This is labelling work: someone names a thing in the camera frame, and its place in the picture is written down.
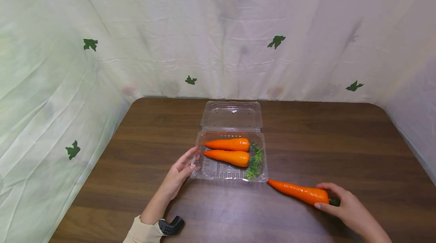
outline green carrot leaves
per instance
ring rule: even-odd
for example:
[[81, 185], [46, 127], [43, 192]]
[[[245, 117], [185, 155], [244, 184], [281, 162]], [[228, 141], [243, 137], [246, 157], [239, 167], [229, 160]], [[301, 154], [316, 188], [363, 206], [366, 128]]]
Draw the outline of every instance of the green carrot leaves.
[[250, 146], [254, 149], [255, 154], [250, 158], [246, 171], [246, 179], [252, 180], [260, 175], [259, 165], [262, 163], [263, 155], [258, 145], [251, 143]]

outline orange carrot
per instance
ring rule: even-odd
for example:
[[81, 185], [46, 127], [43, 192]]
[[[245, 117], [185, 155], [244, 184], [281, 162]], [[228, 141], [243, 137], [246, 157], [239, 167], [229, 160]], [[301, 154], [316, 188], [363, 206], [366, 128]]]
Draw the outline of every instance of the orange carrot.
[[250, 142], [247, 138], [220, 139], [206, 142], [208, 148], [232, 151], [248, 151]]
[[209, 150], [205, 151], [204, 155], [240, 167], [247, 167], [250, 160], [250, 154], [245, 151]]
[[270, 186], [273, 186], [277, 191], [298, 198], [299, 200], [314, 205], [315, 203], [327, 203], [339, 206], [338, 200], [329, 200], [327, 191], [318, 188], [302, 187], [292, 183], [279, 182], [276, 180], [268, 180]]

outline fabric backdrop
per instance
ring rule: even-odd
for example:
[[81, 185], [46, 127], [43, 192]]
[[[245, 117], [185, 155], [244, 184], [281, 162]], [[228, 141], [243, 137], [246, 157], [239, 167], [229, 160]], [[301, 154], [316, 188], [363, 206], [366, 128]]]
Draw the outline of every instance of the fabric backdrop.
[[433, 3], [0, 0], [0, 242], [48, 242], [140, 97], [373, 103], [433, 176]]

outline beige sleeve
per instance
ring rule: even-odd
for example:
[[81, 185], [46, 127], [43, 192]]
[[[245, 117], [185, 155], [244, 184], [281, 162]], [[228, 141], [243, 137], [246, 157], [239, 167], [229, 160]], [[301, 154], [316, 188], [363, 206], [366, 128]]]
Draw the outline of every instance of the beige sleeve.
[[160, 238], [163, 236], [165, 235], [160, 230], [159, 223], [144, 224], [137, 216], [123, 243], [160, 243]]

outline clear plastic clamshell container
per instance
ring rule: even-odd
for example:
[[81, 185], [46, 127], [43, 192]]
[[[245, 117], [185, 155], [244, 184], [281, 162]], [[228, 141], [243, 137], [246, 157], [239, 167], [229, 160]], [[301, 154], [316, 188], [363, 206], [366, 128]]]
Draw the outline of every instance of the clear plastic clamshell container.
[[[192, 163], [200, 166], [201, 169], [192, 173], [192, 179], [243, 180], [248, 182], [266, 182], [268, 180], [265, 139], [260, 132], [262, 114], [258, 102], [209, 101], [204, 108], [201, 126], [202, 130], [197, 136], [198, 153], [192, 159]], [[254, 175], [253, 172], [249, 172], [249, 168], [241, 168], [204, 156], [204, 152], [210, 150], [204, 145], [206, 142], [241, 137], [247, 138], [251, 145], [257, 145], [262, 154], [262, 160], [256, 165]], [[250, 159], [255, 153], [255, 149], [250, 146]]]

